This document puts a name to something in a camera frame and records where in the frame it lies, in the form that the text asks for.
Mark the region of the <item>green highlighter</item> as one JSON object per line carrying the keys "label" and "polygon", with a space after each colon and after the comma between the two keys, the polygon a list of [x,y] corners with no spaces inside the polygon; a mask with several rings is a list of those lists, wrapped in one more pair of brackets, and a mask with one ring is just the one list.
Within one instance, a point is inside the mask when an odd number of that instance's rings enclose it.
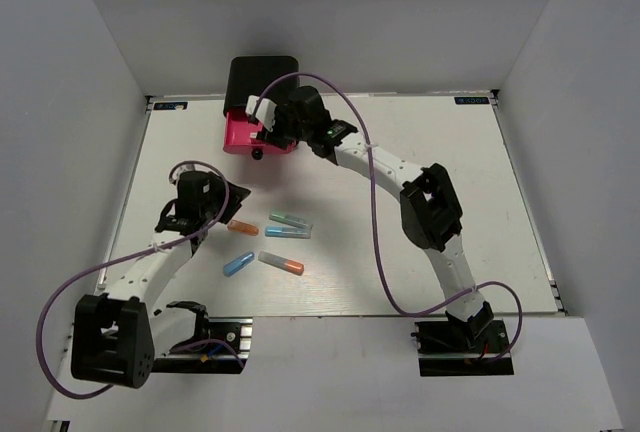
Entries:
{"label": "green highlighter", "polygon": [[284,224],[289,227],[299,228],[299,229],[311,230],[313,227],[313,224],[309,222],[307,219],[298,217],[288,212],[279,211],[279,210],[272,210],[269,213],[269,219],[274,222]]}

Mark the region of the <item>pink drawer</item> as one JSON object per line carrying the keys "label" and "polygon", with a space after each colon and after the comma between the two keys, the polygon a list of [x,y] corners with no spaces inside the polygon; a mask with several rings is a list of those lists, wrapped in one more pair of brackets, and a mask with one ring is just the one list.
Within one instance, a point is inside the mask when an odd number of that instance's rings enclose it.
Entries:
{"label": "pink drawer", "polygon": [[231,155],[246,155],[254,160],[261,160],[267,155],[284,155],[294,150],[294,145],[280,149],[261,140],[252,143],[249,134],[258,133],[261,129],[262,125],[251,124],[241,109],[230,109],[225,117],[223,151]]}

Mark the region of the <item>blue highlighter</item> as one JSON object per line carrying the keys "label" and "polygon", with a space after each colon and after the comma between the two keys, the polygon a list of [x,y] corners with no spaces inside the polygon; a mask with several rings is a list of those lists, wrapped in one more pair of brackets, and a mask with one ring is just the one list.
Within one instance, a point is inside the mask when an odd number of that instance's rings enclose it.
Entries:
{"label": "blue highlighter", "polygon": [[267,226],[264,235],[271,238],[310,239],[311,230],[308,228]]}

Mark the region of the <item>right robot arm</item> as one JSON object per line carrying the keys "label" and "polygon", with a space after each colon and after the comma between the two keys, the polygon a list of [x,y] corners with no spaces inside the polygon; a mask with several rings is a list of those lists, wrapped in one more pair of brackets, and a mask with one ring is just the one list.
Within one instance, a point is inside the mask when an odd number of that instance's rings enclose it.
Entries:
{"label": "right robot arm", "polygon": [[317,157],[367,178],[372,192],[390,194],[399,204],[405,236],[426,254],[439,281],[453,342],[472,351],[486,341],[494,315],[466,259],[462,207],[442,165],[419,166],[379,147],[365,123],[332,118],[312,86],[285,96],[265,90],[246,112],[261,122],[261,140],[280,149],[305,143]]}

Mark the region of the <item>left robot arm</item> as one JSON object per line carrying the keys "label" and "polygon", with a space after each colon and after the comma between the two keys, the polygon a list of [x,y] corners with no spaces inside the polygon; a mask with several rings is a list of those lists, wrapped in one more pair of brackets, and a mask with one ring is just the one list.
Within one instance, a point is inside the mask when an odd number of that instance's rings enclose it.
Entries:
{"label": "left robot arm", "polygon": [[160,297],[196,254],[211,223],[228,223],[250,190],[214,172],[186,171],[177,196],[162,209],[150,253],[136,259],[99,295],[76,305],[71,374],[78,380],[137,389],[157,360],[173,350],[199,351],[212,336],[207,309],[189,300]]}

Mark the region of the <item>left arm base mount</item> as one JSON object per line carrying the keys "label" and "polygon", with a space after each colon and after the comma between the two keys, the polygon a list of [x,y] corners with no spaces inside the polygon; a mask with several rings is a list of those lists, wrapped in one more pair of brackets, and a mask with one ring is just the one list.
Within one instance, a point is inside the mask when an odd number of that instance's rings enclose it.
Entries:
{"label": "left arm base mount", "polygon": [[164,374],[239,375],[247,364],[252,318],[210,318],[206,335],[190,339],[155,360],[152,371]]}

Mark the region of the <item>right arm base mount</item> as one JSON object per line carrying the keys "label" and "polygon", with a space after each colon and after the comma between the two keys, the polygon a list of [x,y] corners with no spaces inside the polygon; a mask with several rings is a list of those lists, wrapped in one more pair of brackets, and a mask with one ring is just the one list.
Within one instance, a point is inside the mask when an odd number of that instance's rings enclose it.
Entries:
{"label": "right arm base mount", "polygon": [[514,366],[503,320],[493,320],[472,344],[458,336],[448,321],[414,323],[421,377],[512,376]]}

